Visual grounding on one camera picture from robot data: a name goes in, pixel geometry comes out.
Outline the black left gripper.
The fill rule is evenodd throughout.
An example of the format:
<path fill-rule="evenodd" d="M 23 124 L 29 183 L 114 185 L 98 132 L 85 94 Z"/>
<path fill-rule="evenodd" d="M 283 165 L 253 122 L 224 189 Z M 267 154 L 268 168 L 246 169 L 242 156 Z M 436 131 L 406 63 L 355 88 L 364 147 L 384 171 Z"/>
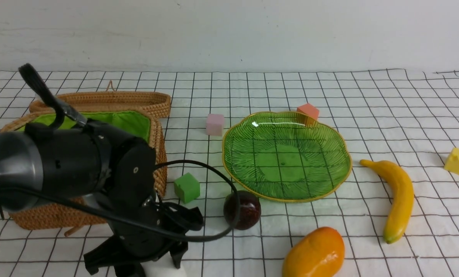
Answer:
<path fill-rule="evenodd" d="M 120 220 L 108 220 L 113 235 L 84 254 L 85 268 L 95 275 L 102 267 L 140 266 L 170 254 L 176 269 L 188 251 L 186 233 L 204 225 L 199 208 L 188 209 L 154 197 L 122 200 L 110 197 L 106 209 Z"/>

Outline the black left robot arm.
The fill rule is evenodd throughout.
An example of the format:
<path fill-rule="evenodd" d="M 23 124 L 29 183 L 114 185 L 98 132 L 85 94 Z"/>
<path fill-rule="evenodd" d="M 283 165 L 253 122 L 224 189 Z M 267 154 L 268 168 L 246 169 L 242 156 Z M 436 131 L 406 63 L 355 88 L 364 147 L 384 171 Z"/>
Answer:
<path fill-rule="evenodd" d="M 57 203 L 106 219 L 112 236 L 84 254 L 91 275 L 113 267 L 117 277 L 146 277 L 144 263 L 165 265 L 168 255 L 178 270 L 185 234 L 200 230 L 203 216 L 161 201 L 156 158 L 145 139 L 98 120 L 68 129 L 26 124 L 0 133 L 0 212 Z"/>

